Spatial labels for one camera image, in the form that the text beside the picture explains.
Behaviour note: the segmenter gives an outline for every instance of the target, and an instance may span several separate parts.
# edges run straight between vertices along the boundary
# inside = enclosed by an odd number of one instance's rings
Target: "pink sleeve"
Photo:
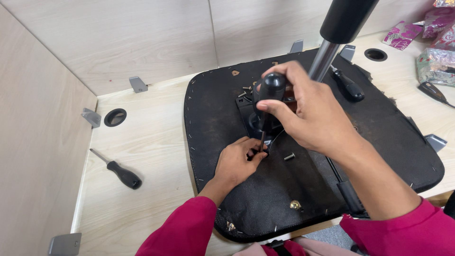
[[[205,255],[216,212],[211,199],[191,198],[144,241],[136,256]]]
[[[425,199],[412,212],[390,220],[355,220],[341,227],[371,256],[455,255],[455,220]]]

